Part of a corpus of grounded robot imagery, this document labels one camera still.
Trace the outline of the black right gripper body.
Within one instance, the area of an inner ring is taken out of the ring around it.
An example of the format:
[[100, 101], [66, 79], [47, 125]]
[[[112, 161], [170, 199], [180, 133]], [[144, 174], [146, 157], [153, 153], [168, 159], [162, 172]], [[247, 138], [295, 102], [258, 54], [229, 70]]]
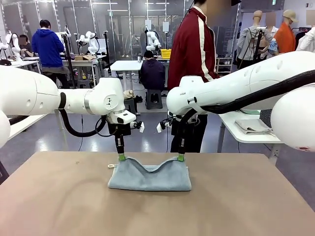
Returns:
[[181, 119], [174, 118], [172, 122], [171, 135], [174, 138], [185, 138], [189, 125], [187, 122], [182, 122]]

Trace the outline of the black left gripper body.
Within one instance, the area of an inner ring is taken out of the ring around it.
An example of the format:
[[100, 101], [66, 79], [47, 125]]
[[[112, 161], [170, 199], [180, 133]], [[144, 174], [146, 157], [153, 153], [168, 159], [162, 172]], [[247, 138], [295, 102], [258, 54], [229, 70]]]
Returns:
[[110, 136], [129, 136], [131, 135], [130, 123], [128, 124], [108, 124], [108, 131]]

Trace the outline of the light blue terry towel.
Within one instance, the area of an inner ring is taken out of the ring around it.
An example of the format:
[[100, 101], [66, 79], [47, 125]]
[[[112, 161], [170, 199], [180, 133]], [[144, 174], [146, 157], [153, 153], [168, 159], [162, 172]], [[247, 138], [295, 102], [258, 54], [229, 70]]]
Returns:
[[128, 157], [115, 165], [108, 182], [111, 189], [132, 191], [191, 191], [189, 169], [176, 157], [159, 165], [143, 165]]

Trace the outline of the stack of folded green towels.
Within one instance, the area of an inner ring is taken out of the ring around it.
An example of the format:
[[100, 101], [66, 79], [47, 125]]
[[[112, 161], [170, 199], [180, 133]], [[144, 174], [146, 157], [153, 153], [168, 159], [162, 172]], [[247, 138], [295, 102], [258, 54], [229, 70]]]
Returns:
[[234, 123], [246, 135], [274, 135], [272, 128], [260, 119], [238, 119]]

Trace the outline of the grey plastic step stool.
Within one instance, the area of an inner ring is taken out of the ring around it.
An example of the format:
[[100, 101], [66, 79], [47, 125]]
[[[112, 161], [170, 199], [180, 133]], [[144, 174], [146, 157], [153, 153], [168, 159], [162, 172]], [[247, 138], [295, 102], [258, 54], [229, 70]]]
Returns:
[[161, 91], [148, 89], [146, 92], [146, 109], [162, 109], [162, 98], [161, 98]]
[[125, 109], [133, 114], [137, 114], [137, 103], [134, 101], [134, 98], [129, 98], [124, 100]]

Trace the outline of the white table with rounded corners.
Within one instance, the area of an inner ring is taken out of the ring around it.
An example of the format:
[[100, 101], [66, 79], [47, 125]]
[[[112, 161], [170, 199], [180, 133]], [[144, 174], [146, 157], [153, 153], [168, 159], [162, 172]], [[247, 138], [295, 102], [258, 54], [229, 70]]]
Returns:
[[271, 152], [269, 155], [269, 160], [276, 162], [277, 158], [279, 157], [281, 147], [283, 143], [275, 136], [270, 134], [244, 134], [235, 124], [235, 120], [237, 119], [257, 119], [259, 115], [250, 115], [245, 114], [240, 111], [237, 112], [230, 112], [226, 114], [220, 114], [219, 117], [221, 118], [221, 126], [220, 126], [220, 133], [218, 139], [218, 146], [217, 152], [221, 153], [223, 139], [224, 139], [224, 132], [225, 129], [230, 132], [230, 134], [234, 137], [234, 139], [240, 143], [244, 144], [270, 144]]

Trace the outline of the seated person in dark hoodie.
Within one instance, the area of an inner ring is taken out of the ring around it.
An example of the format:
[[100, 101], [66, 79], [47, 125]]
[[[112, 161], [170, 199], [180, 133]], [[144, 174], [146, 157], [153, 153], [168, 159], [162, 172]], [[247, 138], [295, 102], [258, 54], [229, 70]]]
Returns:
[[145, 60], [140, 69], [140, 83], [145, 89], [164, 90], [165, 67], [154, 58], [152, 51], [144, 53]]

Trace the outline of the white background desk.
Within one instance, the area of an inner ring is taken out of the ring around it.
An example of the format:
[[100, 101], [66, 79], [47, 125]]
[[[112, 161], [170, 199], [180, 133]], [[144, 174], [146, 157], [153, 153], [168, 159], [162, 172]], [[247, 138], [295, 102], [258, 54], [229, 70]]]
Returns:
[[143, 61], [137, 60], [117, 60], [111, 66], [111, 71], [122, 72], [123, 81], [126, 81], [126, 74], [132, 71], [139, 71], [141, 69]]

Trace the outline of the white shoe shelf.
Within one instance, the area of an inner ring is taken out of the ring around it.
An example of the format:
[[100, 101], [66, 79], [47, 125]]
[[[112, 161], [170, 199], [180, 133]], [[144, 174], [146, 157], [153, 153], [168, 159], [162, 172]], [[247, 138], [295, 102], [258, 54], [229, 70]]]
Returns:
[[215, 72], [217, 74], [230, 74], [233, 66], [233, 58], [216, 58]]

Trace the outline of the person in red jacket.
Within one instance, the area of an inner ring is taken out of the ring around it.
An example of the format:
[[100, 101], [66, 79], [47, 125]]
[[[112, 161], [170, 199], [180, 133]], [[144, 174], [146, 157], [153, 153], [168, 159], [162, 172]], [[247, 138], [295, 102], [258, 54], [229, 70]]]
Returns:
[[[227, 87], [228, 76], [215, 72], [215, 33], [210, 28], [224, 22], [232, 6], [240, 0], [193, 0], [176, 31], [168, 71], [166, 104], [174, 118], [189, 125], [185, 136], [185, 154], [201, 151], [208, 116], [207, 106], [223, 98], [219, 90]], [[179, 138], [171, 143], [178, 154]]]

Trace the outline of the black tripod stand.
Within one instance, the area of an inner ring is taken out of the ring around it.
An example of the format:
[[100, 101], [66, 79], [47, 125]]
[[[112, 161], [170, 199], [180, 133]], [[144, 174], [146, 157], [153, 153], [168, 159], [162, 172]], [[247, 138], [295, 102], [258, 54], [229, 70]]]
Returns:
[[237, 44], [237, 69], [257, 63], [259, 45], [264, 36], [262, 27], [256, 27], [254, 34], [250, 28], [244, 30], [246, 33], [243, 38], [243, 44]]
[[68, 65], [68, 68], [69, 68], [69, 73], [70, 73], [70, 77], [71, 77], [71, 80], [72, 80], [72, 86], [73, 86], [74, 89], [76, 89], [75, 78], [74, 78], [74, 74], [73, 74], [73, 67], [72, 67], [72, 63], [71, 63], [71, 56], [70, 56], [70, 51], [69, 51], [69, 48], [68, 48], [67, 35], [63, 34], [62, 38], [63, 38], [63, 42], [64, 42], [64, 45], [65, 45], [65, 59], [67, 61], [67, 65]]

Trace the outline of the person in blue hoodie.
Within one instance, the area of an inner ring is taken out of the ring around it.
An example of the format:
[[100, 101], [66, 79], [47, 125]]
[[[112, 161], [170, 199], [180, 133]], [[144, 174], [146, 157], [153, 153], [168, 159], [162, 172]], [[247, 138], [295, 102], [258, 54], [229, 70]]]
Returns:
[[63, 65], [60, 53], [64, 45], [55, 32], [51, 30], [48, 20], [40, 21], [40, 28], [34, 33], [31, 40], [33, 52], [38, 54], [42, 66], [42, 73], [54, 83], [59, 80], [63, 89], [70, 88], [67, 80], [69, 70]]

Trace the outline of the mannequin in grey shirt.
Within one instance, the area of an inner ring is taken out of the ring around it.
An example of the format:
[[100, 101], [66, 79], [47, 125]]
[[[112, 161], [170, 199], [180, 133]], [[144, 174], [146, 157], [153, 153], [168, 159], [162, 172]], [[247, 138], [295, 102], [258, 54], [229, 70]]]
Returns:
[[252, 26], [245, 28], [237, 42], [237, 69], [243, 69], [262, 61], [261, 54], [268, 50], [273, 37], [266, 27], [260, 27], [263, 12], [257, 10], [253, 14]]

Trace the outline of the seated person in dark shirt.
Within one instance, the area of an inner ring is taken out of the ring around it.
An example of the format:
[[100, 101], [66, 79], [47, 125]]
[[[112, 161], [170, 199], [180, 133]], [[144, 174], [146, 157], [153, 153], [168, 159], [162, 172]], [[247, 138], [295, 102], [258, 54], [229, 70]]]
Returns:
[[29, 43], [29, 39], [25, 34], [19, 36], [19, 46], [21, 49], [22, 57], [33, 57], [32, 45]]

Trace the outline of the mannequin in orange top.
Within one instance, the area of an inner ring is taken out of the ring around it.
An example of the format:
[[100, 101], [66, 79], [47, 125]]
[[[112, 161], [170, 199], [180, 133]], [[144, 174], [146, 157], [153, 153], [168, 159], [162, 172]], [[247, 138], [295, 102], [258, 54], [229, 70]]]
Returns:
[[292, 23], [297, 22], [296, 13], [293, 10], [285, 10], [283, 12], [283, 22], [274, 35], [278, 46], [278, 54], [295, 51], [296, 39], [291, 29]]

